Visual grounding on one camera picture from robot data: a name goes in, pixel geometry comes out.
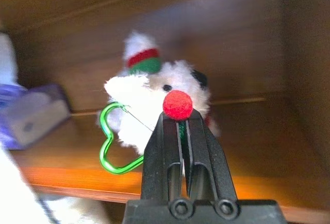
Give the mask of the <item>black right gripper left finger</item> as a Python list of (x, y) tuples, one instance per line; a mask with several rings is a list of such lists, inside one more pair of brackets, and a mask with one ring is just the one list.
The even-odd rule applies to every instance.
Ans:
[(173, 201), (180, 197), (182, 176), (179, 123), (161, 113), (144, 150), (141, 199)]

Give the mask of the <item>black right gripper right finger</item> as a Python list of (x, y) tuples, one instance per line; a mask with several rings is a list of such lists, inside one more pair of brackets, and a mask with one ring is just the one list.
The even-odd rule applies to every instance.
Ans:
[(191, 200), (237, 200), (224, 151), (204, 122), (193, 110), (185, 121), (184, 164), (187, 194)]

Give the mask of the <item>white fuzzy toy green hat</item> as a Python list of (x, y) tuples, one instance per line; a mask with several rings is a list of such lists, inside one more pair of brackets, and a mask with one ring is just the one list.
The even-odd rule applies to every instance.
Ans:
[[(156, 40), (137, 31), (125, 39), (122, 60), (122, 71), (104, 84), (109, 104), (98, 116), (106, 136), (100, 149), (105, 170), (124, 174), (142, 164), (143, 152), (161, 113), (182, 119), (196, 110), (213, 135), (220, 136), (210, 113), (205, 74), (185, 60), (163, 61)], [(123, 147), (132, 147), (138, 154), (128, 165), (114, 166), (106, 157), (115, 136)]]

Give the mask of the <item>purple tissue box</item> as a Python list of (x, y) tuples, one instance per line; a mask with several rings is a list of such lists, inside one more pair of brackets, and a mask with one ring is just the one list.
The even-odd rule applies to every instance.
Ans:
[(10, 37), (0, 30), (0, 145), (22, 150), (70, 117), (59, 85), (27, 89), (18, 83), (18, 67)]

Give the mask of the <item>wooden cabinet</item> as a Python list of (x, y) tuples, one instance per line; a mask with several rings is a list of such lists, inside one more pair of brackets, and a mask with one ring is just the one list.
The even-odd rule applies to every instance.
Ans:
[(330, 0), (0, 0), (19, 83), (56, 83), (72, 118), (14, 151), (33, 189), (125, 203), (141, 168), (107, 173), (95, 113), (122, 67), (132, 31), (154, 36), (165, 60), (208, 77), (241, 199), (274, 199), (289, 222), (330, 224)]

